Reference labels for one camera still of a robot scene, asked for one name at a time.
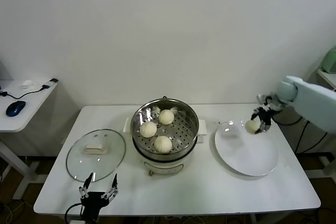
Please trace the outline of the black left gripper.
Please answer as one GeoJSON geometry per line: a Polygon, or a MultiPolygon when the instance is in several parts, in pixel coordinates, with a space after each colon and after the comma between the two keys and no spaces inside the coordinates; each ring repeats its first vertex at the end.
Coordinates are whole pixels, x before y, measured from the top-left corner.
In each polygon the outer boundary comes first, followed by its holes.
{"type": "Polygon", "coordinates": [[[109,204],[109,199],[114,199],[118,194],[118,180],[115,174],[111,188],[107,192],[88,192],[92,180],[92,173],[85,180],[83,186],[79,187],[81,204],[83,205],[83,220],[98,220],[100,210],[109,204]]]}

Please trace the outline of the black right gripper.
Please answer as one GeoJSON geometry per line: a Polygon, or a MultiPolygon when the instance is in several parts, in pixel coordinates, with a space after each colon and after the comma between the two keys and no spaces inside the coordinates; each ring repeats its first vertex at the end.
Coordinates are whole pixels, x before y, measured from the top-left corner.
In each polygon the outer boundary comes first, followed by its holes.
{"type": "Polygon", "coordinates": [[[259,128],[256,130],[256,133],[267,132],[270,128],[271,119],[274,115],[277,114],[277,111],[270,108],[259,107],[258,110],[254,110],[251,115],[251,120],[258,119],[261,121],[259,128]]]}

